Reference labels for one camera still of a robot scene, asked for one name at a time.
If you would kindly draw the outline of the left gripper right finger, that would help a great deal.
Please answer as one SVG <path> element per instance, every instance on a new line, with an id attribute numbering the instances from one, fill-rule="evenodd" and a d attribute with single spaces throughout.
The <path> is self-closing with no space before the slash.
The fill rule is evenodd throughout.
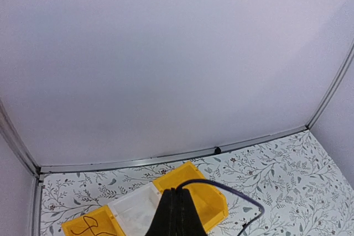
<path id="1" fill-rule="evenodd" d="M 188 189 L 176 190 L 175 235 L 207 235 Z"/>

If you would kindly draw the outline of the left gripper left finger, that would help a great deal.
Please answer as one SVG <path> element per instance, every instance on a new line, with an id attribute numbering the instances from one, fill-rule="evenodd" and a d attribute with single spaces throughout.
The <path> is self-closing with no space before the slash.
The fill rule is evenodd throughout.
<path id="1" fill-rule="evenodd" d="M 164 190 L 146 236 L 174 235 L 174 189 Z"/>

